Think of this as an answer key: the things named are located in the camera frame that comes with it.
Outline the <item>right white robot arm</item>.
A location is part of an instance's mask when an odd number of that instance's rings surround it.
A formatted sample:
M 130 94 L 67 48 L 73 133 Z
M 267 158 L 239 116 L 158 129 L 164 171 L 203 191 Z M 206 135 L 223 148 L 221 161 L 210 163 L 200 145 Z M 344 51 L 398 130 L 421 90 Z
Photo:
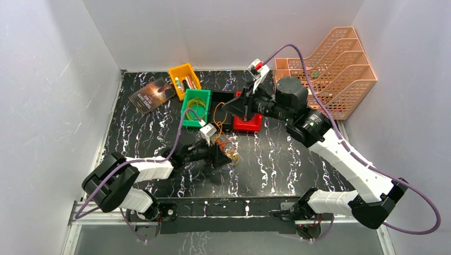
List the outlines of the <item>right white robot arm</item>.
M 336 136 L 331 121 L 309 107 L 307 99 L 308 89 L 299 79 L 285 77 L 277 82 L 272 95 L 248 85 L 239 96 L 222 106 L 224 111 L 243 121 L 255 114 L 285 121 L 291 138 L 325 159 L 354 187 L 349 192 L 310 188 L 296 205 L 270 211 L 269 215 L 313 220 L 319 214 L 341 214 L 353 216 L 368 228 L 379 228 L 407 188 L 358 162 L 344 148 L 344 140 Z

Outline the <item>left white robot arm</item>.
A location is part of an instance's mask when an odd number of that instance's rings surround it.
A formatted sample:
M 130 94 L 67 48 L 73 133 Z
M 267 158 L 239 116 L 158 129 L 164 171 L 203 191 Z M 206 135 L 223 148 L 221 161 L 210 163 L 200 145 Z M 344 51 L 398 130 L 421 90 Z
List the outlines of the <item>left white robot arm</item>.
M 232 162 L 218 144 L 210 144 L 205 139 L 191 144 L 179 142 L 164 149 L 160 156 L 150 158 L 127 158 L 114 152 L 83 180 L 81 187 L 104 213 L 126 209 L 136 212 L 143 220 L 155 221 L 163 213 L 160 202 L 135 184 L 171 179 L 186 163 L 200 160 L 214 168 Z

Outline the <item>green plastic bin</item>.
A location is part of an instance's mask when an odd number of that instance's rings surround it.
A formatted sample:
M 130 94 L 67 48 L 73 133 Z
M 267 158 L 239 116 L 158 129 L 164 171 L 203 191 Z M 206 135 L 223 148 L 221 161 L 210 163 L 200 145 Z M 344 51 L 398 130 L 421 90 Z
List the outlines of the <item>green plastic bin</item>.
M 181 108 L 181 116 L 183 116 L 182 126 L 188 128 L 201 127 L 196 115 L 192 111 L 188 111 L 186 115 L 183 114 L 187 108 L 192 109 L 204 122 L 207 122 L 211 100 L 210 96 L 210 90 L 188 89 L 186 91 Z

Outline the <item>red plastic bin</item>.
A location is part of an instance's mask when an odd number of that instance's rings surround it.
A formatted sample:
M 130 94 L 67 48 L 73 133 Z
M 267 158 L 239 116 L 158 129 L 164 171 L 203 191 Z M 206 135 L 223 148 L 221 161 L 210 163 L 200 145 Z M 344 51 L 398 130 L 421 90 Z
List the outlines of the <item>red plastic bin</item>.
M 255 114 L 250 121 L 245 122 L 234 116 L 233 129 L 237 131 L 259 132 L 261 130 L 262 118 L 263 116 L 261 114 Z

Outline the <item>black plastic bin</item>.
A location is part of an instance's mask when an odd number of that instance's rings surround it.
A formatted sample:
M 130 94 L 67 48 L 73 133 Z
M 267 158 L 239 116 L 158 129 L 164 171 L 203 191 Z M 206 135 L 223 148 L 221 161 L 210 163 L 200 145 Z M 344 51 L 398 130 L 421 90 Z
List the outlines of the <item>black plastic bin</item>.
M 211 91 L 210 107 L 208 110 L 207 120 L 209 123 L 223 122 L 222 129 L 231 131 L 233 129 L 233 115 L 228 114 L 222 109 L 222 103 L 234 99 L 235 94 L 231 91 Z

